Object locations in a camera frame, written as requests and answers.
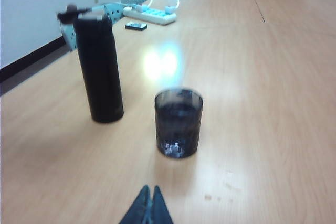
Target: black baseboard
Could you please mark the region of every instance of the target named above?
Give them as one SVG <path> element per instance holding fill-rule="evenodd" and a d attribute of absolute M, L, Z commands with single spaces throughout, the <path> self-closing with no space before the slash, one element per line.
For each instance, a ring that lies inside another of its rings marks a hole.
<path fill-rule="evenodd" d="M 44 45 L 43 47 L 31 52 L 30 54 L 23 56 L 21 59 L 9 64 L 8 66 L 0 69 L 0 82 L 12 77 L 16 73 L 20 72 L 21 70 L 27 68 L 34 62 L 42 59 L 43 57 L 47 56 L 48 54 L 52 53 L 56 49 L 60 48 L 61 46 L 65 45 L 65 41 L 62 37 L 59 37 L 52 42 Z"/>

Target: small black object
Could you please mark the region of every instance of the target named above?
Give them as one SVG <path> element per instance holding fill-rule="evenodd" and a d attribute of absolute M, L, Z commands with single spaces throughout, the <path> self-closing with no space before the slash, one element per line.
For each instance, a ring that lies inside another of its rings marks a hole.
<path fill-rule="evenodd" d="M 147 29 L 147 24 L 146 23 L 128 22 L 125 25 L 125 28 L 130 29 L 130 30 L 144 31 L 145 29 Z"/>
<path fill-rule="evenodd" d="M 76 5 L 68 5 L 65 13 L 58 13 L 57 18 L 62 24 L 72 24 L 79 14 L 91 11 L 92 8 L 77 9 Z"/>
<path fill-rule="evenodd" d="M 155 186 L 152 201 L 150 189 L 145 185 L 120 224 L 173 224 L 160 188 Z"/>
<path fill-rule="evenodd" d="M 156 145 L 172 158 L 197 151 L 203 99 L 189 89 L 169 89 L 155 97 Z"/>
<path fill-rule="evenodd" d="M 91 15 L 76 18 L 73 24 L 92 119 L 116 121 L 124 112 L 112 21 Z"/>

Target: plug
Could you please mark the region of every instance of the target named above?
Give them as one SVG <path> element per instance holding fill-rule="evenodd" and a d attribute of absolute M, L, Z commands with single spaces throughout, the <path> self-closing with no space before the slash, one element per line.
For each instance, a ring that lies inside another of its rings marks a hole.
<path fill-rule="evenodd" d="M 173 14 L 176 11 L 176 6 L 166 6 L 165 11 L 166 14 Z"/>

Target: power strip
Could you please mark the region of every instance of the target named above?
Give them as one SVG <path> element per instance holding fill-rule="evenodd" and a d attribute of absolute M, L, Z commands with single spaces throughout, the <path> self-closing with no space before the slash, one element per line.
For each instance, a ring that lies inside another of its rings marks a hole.
<path fill-rule="evenodd" d="M 132 7 L 125 7 L 122 11 L 124 16 L 140 19 L 143 21 L 159 24 L 159 25 L 167 25 L 174 21 L 176 21 L 176 14 L 167 14 L 162 10 L 150 9 L 148 8 L 144 12 L 138 12 L 136 10 L 132 10 Z"/>

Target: water bottle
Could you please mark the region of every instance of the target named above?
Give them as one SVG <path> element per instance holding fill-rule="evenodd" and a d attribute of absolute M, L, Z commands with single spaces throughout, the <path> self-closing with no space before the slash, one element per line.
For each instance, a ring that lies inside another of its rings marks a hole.
<path fill-rule="evenodd" d="M 112 21 L 105 14 L 80 14 L 73 21 L 91 117 L 101 123 L 123 116 Z"/>

